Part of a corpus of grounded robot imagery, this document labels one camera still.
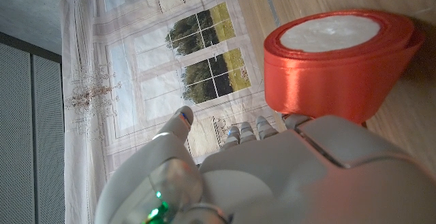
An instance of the ceiling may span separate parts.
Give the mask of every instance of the ceiling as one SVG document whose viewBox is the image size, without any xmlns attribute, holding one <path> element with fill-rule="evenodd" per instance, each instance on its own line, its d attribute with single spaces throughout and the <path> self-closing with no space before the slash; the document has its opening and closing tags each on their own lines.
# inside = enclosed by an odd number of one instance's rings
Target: ceiling
<svg viewBox="0 0 436 224">
<path fill-rule="evenodd" d="M 59 0 L 0 0 L 0 32 L 61 54 Z"/>
</svg>

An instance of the sheer white curtain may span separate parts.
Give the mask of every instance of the sheer white curtain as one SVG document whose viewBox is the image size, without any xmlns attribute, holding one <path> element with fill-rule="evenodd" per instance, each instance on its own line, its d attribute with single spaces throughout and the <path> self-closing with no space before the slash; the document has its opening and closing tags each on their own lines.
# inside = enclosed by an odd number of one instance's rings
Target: sheer white curtain
<svg viewBox="0 0 436 224">
<path fill-rule="evenodd" d="M 61 0 L 61 15 L 66 223 L 93 222 L 112 173 L 183 105 L 197 163 L 232 125 L 274 125 L 238 0 Z"/>
</svg>

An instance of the white spool core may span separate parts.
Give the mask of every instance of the white spool core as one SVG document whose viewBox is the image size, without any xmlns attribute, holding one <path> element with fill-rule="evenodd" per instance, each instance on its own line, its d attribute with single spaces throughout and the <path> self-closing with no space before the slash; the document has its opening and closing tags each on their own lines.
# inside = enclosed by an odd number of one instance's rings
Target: white spool core
<svg viewBox="0 0 436 224">
<path fill-rule="evenodd" d="M 288 29 L 280 38 L 286 48 L 325 52 L 350 48 L 370 40 L 380 26 L 361 16 L 328 16 L 309 20 Z"/>
</svg>

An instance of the gray wall panel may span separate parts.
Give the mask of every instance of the gray wall panel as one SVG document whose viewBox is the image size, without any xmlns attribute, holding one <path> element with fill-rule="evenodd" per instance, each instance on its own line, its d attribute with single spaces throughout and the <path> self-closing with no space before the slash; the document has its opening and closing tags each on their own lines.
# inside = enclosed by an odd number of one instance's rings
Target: gray wall panel
<svg viewBox="0 0 436 224">
<path fill-rule="evenodd" d="M 63 223 L 63 103 L 58 63 L 33 57 L 38 223 Z"/>
<path fill-rule="evenodd" d="M 0 223 L 34 223 L 30 54 L 0 44 Z"/>
</svg>

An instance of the red satin ribbon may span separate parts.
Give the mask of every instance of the red satin ribbon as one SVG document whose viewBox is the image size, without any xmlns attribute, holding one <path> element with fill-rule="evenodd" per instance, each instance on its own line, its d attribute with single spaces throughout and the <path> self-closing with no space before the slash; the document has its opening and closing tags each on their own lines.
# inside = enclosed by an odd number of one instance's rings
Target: red satin ribbon
<svg viewBox="0 0 436 224">
<path fill-rule="evenodd" d="M 308 20 L 350 15 L 378 22 L 378 34 L 328 52 L 293 50 L 280 42 L 288 29 Z M 289 22 L 264 42 L 266 103 L 284 114 L 334 114 L 361 124 L 379 109 L 423 41 L 407 17 L 375 10 L 329 12 Z"/>
</svg>

